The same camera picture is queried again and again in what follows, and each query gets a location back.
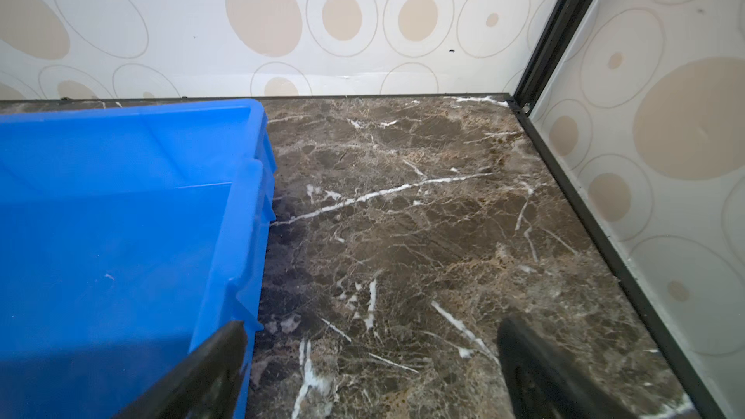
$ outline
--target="brown marble countertop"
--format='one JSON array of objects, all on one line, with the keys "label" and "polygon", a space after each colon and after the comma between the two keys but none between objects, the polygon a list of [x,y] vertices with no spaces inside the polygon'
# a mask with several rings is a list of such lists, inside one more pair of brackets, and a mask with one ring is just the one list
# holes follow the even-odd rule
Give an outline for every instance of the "brown marble countertop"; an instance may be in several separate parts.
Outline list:
[{"label": "brown marble countertop", "polygon": [[681,386],[498,99],[263,103],[277,222],[247,417],[512,417],[513,313],[634,413],[674,416]]}]

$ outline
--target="blue container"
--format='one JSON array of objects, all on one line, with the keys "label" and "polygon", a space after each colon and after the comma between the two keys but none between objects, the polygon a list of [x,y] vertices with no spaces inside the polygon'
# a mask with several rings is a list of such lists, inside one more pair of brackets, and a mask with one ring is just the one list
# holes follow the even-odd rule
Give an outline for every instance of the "blue container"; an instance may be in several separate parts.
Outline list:
[{"label": "blue container", "polygon": [[250,366],[266,125],[249,99],[0,117],[0,417],[111,416],[231,319]]}]

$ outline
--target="marble floor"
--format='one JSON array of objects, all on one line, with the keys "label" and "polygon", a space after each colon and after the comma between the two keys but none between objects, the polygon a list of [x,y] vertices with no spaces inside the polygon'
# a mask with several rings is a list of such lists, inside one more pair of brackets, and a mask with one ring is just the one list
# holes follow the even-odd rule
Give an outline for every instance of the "marble floor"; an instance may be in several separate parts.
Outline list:
[{"label": "marble floor", "polygon": [[512,417],[495,345],[509,314],[635,414],[685,405],[497,98],[263,102],[277,222],[247,417]]}]

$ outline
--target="bin bottom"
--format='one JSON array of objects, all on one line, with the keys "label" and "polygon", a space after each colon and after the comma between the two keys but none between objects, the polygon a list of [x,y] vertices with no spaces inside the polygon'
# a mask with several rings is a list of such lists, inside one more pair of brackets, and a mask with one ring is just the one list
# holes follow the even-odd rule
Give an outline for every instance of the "bin bottom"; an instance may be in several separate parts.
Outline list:
[{"label": "bin bottom", "polygon": [[0,409],[108,417],[183,359],[229,184],[0,205]]}]

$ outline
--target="black border strip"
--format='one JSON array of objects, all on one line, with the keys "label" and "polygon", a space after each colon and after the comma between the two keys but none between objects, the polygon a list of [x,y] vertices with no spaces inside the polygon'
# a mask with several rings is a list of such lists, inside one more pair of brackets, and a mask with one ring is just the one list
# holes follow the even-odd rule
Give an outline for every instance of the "black border strip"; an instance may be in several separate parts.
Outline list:
[{"label": "black border strip", "polygon": [[559,184],[559,188],[564,193],[564,196],[566,196],[569,205],[572,206],[580,222],[582,222],[585,230],[587,230],[590,239],[592,239],[595,247],[600,251],[606,264],[608,264],[610,271],[619,279],[621,290],[626,294],[639,319],[641,319],[652,339],[657,343],[660,352],[667,360],[667,364],[670,365],[670,368],[678,377],[678,380],[683,385],[686,393],[688,393],[701,417],[705,419],[725,419],[725,415],[722,413],[719,405],[717,405],[717,402],[714,401],[712,394],[703,384],[683,350],[667,330],[662,319],[659,318],[652,303],[647,299],[646,294],[641,291],[636,279],[631,275],[628,267],[620,258],[619,253],[611,244],[610,237],[605,234],[579,193],[574,189],[574,186],[564,173],[564,169],[551,153],[543,138],[538,133],[538,130],[535,129],[530,119],[522,112],[515,99],[509,98],[508,103],[509,108],[512,109],[518,122],[523,130],[525,130],[525,134],[533,142],[535,150],[546,164],[548,171]]},{"label": "black border strip", "polygon": [[515,91],[518,106],[532,107],[554,73],[592,0],[557,0]]}]

